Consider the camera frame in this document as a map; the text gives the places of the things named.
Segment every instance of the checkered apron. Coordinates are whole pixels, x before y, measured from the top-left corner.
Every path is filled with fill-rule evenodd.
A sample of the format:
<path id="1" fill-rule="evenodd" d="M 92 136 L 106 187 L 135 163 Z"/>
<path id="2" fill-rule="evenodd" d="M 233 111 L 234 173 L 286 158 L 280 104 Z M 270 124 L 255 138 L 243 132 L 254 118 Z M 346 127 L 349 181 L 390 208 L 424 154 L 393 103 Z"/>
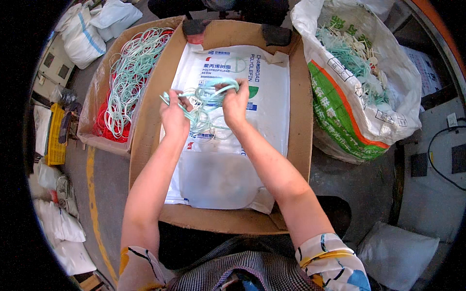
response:
<path id="1" fill-rule="evenodd" d="M 300 269 L 288 235 L 233 237 L 194 262 L 177 270 L 168 290 L 218 291 L 234 270 L 256 276 L 264 290 L 321 291 Z"/>

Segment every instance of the electrical box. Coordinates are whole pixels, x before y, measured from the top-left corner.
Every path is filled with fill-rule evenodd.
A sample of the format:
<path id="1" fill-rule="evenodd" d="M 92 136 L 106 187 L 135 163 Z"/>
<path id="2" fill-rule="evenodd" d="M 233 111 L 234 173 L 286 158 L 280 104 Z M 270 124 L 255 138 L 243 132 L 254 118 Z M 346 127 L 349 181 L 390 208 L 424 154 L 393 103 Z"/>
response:
<path id="1" fill-rule="evenodd" d="M 66 86 L 74 67 L 66 55 L 62 38 L 55 34 L 42 55 L 33 90 L 49 99 L 56 85 Z"/>

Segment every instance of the tangled plastic loop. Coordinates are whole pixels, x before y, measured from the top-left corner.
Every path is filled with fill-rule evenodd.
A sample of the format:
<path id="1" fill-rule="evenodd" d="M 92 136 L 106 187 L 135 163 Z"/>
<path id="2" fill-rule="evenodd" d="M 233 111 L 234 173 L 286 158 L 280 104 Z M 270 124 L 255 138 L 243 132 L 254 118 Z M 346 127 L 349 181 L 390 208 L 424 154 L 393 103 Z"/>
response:
<path id="1" fill-rule="evenodd" d="M 215 91 L 214 86 L 224 84 L 223 88 Z M 223 98 L 225 97 L 226 91 L 229 89 L 235 89 L 238 91 L 240 86 L 237 81 L 230 78 L 218 78 L 215 80 L 207 81 L 203 86 L 197 88 L 189 88 L 184 91 L 183 94 L 179 94 L 180 97 L 188 98 L 189 102 L 193 105 L 193 109 L 188 112 L 180 103 L 178 105 L 183 109 L 185 116 L 191 122 L 191 133 L 196 136 L 204 133 L 211 129 L 227 129 L 228 127 L 214 125 L 217 116 L 214 120 L 210 120 L 209 112 L 222 106 Z M 170 97 L 167 92 L 164 92 L 160 98 L 167 104 L 170 105 Z"/>
<path id="2" fill-rule="evenodd" d="M 152 68 L 173 33 L 169 27 L 149 28 L 134 35 L 114 56 L 119 58 L 110 67 L 110 93 L 103 119 L 115 139 L 127 139 L 123 129 L 131 123 L 136 103 Z"/>
<path id="3" fill-rule="evenodd" d="M 331 27 L 318 27 L 315 37 L 325 49 L 336 57 L 347 70 L 361 82 L 362 97 L 368 105 L 376 105 L 386 111 L 395 110 L 393 93 L 387 90 L 387 76 L 377 68 L 376 52 L 365 38 L 356 39 Z"/>

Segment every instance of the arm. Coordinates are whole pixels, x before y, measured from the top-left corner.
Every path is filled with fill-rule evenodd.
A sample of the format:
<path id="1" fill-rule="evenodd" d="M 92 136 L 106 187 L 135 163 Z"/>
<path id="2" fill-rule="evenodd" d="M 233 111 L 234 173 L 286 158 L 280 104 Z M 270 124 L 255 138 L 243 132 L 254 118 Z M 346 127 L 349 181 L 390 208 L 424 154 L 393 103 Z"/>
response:
<path id="1" fill-rule="evenodd" d="M 171 176 L 189 133 L 189 120 L 178 106 L 178 95 L 170 90 L 170 106 L 162 103 L 160 115 L 165 137 L 141 171 L 128 194 L 124 209 L 121 249 L 137 245 L 158 259 L 158 217 L 165 202 Z M 192 105 L 180 98 L 188 111 Z"/>
<path id="2" fill-rule="evenodd" d="M 322 233 L 334 233 L 329 219 L 309 184 L 296 168 L 246 121 L 249 87 L 238 79 L 240 90 L 228 90 L 223 101 L 225 122 L 241 143 L 260 180 L 280 207 L 295 248 Z"/>

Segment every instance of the floral sleeve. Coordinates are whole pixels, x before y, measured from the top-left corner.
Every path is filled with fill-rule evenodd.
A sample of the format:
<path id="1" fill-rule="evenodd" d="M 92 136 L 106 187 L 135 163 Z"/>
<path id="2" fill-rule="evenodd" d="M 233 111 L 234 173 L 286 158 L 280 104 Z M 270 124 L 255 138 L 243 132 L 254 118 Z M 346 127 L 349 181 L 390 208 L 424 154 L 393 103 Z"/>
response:
<path id="1" fill-rule="evenodd" d="M 120 255 L 118 291 L 166 289 L 166 282 L 157 259 L 147 249 L 130 246 Z"/>
<path id="2" fill-rule="evenodd" d="M 334 233 L 307 240 L 295 256 L 312 281 L 327 291 L 370 291 L 363 263 Z"/>

